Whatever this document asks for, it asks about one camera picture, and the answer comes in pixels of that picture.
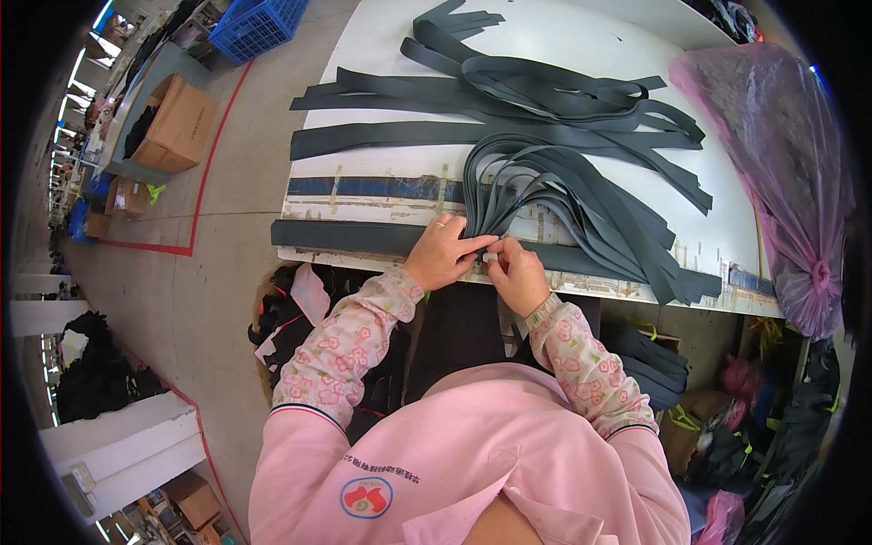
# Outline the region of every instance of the pink floral arm sleeve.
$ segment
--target pink floral arm sleeve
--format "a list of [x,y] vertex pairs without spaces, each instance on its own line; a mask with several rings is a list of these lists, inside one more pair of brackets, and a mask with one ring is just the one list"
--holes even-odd
[[649,397],[623,372],[621,358],[593,338],[577,306],[552,293],[526,324],[536,361],[554,372],[576,412],[603,439],[628,427],[645,427],[657,433]]
[[361,378],[385,358],[394,325],[410,322],[423,296],[411,276],[391,267],[337,303],[282,368],[273,412],[314,407],[345,429],[364,393]]

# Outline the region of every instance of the red floor line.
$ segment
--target red floor line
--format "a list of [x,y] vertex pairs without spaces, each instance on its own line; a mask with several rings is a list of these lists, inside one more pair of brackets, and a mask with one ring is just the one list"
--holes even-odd
[[212,148],[209,150],[209,157],[206,160],[206,167],[203,169],[203,177],[200,182],[200,192],[197,194],[197,206],[194,209],[194,220],[191,224],[191,241],[187,246],[173,246],[171,244],[146,244],[144,242],[124,242],[124,241],[109,241],[99,240],[100,244],[106,246],[115,246],[118,248],[138,249],[150,252],[160,252],[162,254],[183,255],[191,257],[194,255],[194,238],[197,235],[197,223],[200,220],[200,207],[203,203],[203,193],[206,190],[206,179],[209,176],[209,168],[212,166],[212,158],[215,156],[215,149],[218,147],[218,140],[221,138],[221,132],[224,130],[224,122],[227,121],[227,116],[230,113],[230,108],[236,101],[236,95],[242,87],[242,82],[249,75],[251,65],[255,63],[255,59],[249,61],[245,65],[245,71],[236,83],[236,88],[233,90],[233,95],[230,96],[230,101],[227,103],[227,108],[224,109],[224,115],[221,116],[221,124],[218,125],[218,130],[215,132],[215,138],[212,140]]
[[[130,355],[132,358],[136,359],[140,365],[148,367],[145,361],[140,358],[136,352],[132,351],[130,347],[126,344],[121,343],[117,338],[115,342],[123,346],[124,352]],[[160,379],[160,382],[167,388],[169,388],[170,392],[182,398],[185,403],[191,405],[194,408],[194,411],[197,413],[197,426],[200,428],[200,439],[203,442],[203,452],[206,454],[206,460],[209,462],[209,468],[212,470],[212,476],[215,477],[215,484],[218,485],[218,492],[221,494],[221,499],[224,500],[224,505],[227,506],[227,510],[230,513],[230,518],[233,519],[233,523],[236,525],[236,529],[239,530],[239,535],[242,536],[242,539],[245,541],[245,545],[250,545],[249,538],[245,536],[245,532],[242,531],[242,526],[240,526],[239,521],[236,519],[236,514],[233,512],[233,508],[230,507],[230,502],[227,500],[227,495],[224,493],[224,487],[221,485],[221,479],[218,477],[218,471],[215,469],[215,463],[212,461],[212,453],[209,452],[209,444],[206,441],[206,432],[203,430],[203,418],[200,414],[200,406],[197,403],[185,395],[184,392],[176,388],[171,382],[163,378],[161,375],[158,375],[157,372],[154,373]]]
[[191,243],[188,246],[190,248],[187,253],[188,257],[194,255],[194,238],[197,235],[197,222],[200,220],[200,205],[203,203],[203,190],[206,188],[206,178],[209,176],[209,168],[212,167],[212,157],[215,155],[215,149],[218,147],[218,137],[221,136],[221,132],[224,130],[224,122],[227,121],[227,114],[230,113],[230,108],[232,108],[233,103],[236,102],[236,95],[239,94],[242,82],[245,81],[245,78],[249,75],[251,65],[254,63],[255,60],[251,59],[246,65],[245,72],[243,72],[242,76],[239,78],[239,83],[236,84],[236,88],[233,90],[233,95],[227,103],[227,109],[224,110],[224,115],[221,117],[221,124],[218,125],[218,132],[215,133],[215,139],[212,140],[212,149],[209,150],[209,158],[206,160],[206,168],[203,169],[203,182],[200,184],[200,194],[197,195],[197,208],[194,209],[194,223],[191,224]]

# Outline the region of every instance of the hand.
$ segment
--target hand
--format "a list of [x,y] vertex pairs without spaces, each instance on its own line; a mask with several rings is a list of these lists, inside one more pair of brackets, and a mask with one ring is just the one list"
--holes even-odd
[[551,295],[542,262],[512,236],[494,242],[487,251],[499,254],[499,259],[488,260],[487,277],[508,308],[526,319]]
[[414,278],[423,291],[438,290],[457,282],[472,268],[474,252],[498,240],[496,235],[458,240],[466,226],[467,218],[462,215],[442,214],[433,218],[400,268]]

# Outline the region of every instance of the worker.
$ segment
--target worker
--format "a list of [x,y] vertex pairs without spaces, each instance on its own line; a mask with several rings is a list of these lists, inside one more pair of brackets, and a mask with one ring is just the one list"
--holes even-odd
[[[251,488],[253,544],[689,543],[648,396],[550,292],[535,253],[510,237],[460,239],[465,226],[434,218],[403,265],[337,303],[282,368]],[[485,248],[493,288],[456,283]],[[414,358],[426,365],[412,362],[405,405],[350,446],[361,378],[428,291]],[[496,293],[524,317],[538,368],[506,358]]]

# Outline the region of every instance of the white table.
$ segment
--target white table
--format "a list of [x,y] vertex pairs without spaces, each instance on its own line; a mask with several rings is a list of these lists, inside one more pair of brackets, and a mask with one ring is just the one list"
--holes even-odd
[[[338,66],[386,76],[441,75],[403,57],[399,52],[403,37],[411,35],[412,20],[439,3],[441,0],[363,0],[339,38],[321,82],[335,81]],[[678,27],[674,33],[668,31],[668,22],[664,23],[662,18],[648,30],[642,28],[636,0],[616,0],[612,5],[615,3],[633,10],[627,12],[627,17],[620,17],[618,8],[609,9],[609,15],[594,10],[602,8],[602,3],[595,0],[469,0],[456,12],[488,10],[506,18],[505,23],[488,27],[465,41],[477,51],[531,58],[593,77],[633,79],[660,75],[668,83],[669,64],[683,51],[676,43],[684,47],[688,47],[688,44],[697,47],[730,43],[729,38],[725,41],[726,35],[711,23],[695,12],[688,13],[686,10],[689,8],[678,0],[650,0],[646,4],[659,4],[661,11],[675,11]],[[658,33],[666,34],[669,39]],[[689,113],[708,135],[701,151],[667,149],[659,152],[699,177],[702,189],[713,197],[709,215],[700,214],[659,174],[609,158],[589,156],[590,161],[603,175],[634,194],[668,221],[669,229],[676,234],[672,254],[682,267],[724,278],[720,298],[703,297],[694,306],[757,316],[781,316],[775,299],[726,284],[731,263],[738,264],[752,274],[762,269],[764,276],[769,276],[765,261],[760,267],[753,206],[743,192],[732,162],[719,143],[713,127],[701,119],[673,86],[654,91],[651,97]],[[308,113],[305,128],[402,120],[469,122],[469,119],[460,116],[417,112],[322,110]],[[454,187],[453,181],[462,179],[463,164],[471,148],[468,145],[368,148],[294,161],[282,218],[425,225],[441,211],[462,214],[464,208],[461,203],[446,201],[442,197],[446,188]],[[435,192],[437,196],[432,199],[389,194],[337,194],[337,185],[332,181],[342,184],[358,177],[395,178],[401,179],[401,183],[406,185],[429,184],[431,189],[433,184],[439,184],[439,191]],[[308,181],[301,185],[301,179]],[[312,183],[320,183],[322,187],[324,183],[332,184],[334,190],[311,192],[306,188]],[[562,226],[550,212],[544,208],[531,208],[521,211],[509,233],[533,241],[569,243],[568,233],[561,233],[561,230]],[[279,247],[278,255],[282,259],[368,270],[384,270],[397,261],[384,255],[312,251],[294,247]],[[481,269],[473,269],[464,280],[486,283],[487,277]],[[647,285],[559,272],[550,273],[550,282],[557,291],[655,303],[651,288]]]

